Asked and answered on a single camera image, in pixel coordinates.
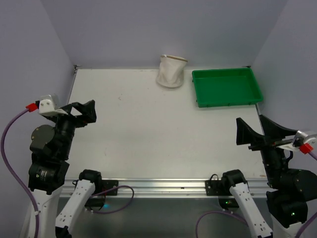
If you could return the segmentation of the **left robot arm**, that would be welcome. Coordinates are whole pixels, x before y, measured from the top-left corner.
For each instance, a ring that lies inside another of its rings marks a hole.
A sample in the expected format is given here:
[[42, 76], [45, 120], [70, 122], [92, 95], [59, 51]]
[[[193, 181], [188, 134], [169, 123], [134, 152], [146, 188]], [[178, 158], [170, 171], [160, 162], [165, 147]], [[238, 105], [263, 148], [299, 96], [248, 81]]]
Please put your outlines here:
[[28, 234], [39, 238], [70, 238], [86, 202], [102, 190], [101, 173], [85, 169], [79, 175], [71, 198], [57, 213], [75, 130], [96, 122], [95, 101], [58, 108], [54, 100], [47, 97], [37, 101], [31, 109], [37, 109], [55, 125], [37, 127], [31, 135], [28, 187], [35, 202], [35, 217], [29, 223]]

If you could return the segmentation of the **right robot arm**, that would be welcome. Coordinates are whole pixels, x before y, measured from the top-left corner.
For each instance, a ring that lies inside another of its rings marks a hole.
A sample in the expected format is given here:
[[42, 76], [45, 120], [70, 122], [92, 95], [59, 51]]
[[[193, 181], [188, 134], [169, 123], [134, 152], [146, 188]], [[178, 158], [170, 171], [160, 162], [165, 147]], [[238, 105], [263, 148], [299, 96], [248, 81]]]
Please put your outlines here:
[[254, 238], [298, 238], [316, 219], [308, 218], [307, 202], [317, 198], [317, 176], [311, 171], [289, 168], [294, 152], [313, 153], [316, 132], [285, 128], [260, 115], [263, 134], [255, 132], [242, 118], [236, 119], [237, 145], [260, 151], [267, 184], [266, 204], [273, 226], [267, 225], [252, 199], [248, 182], [240, 170], [224, 172], [222, 187], [235, 198]]

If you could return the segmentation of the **white mesh laundry bag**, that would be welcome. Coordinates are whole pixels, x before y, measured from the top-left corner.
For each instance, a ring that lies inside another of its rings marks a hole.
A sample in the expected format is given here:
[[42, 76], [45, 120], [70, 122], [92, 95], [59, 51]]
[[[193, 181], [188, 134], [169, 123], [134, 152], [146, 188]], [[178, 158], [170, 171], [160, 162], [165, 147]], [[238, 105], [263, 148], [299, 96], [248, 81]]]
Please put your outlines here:
[[182, 57], [161, 55], [156, 82], [167, 88], [178, 88], [184, 82], [184, 68], [188, 60]]

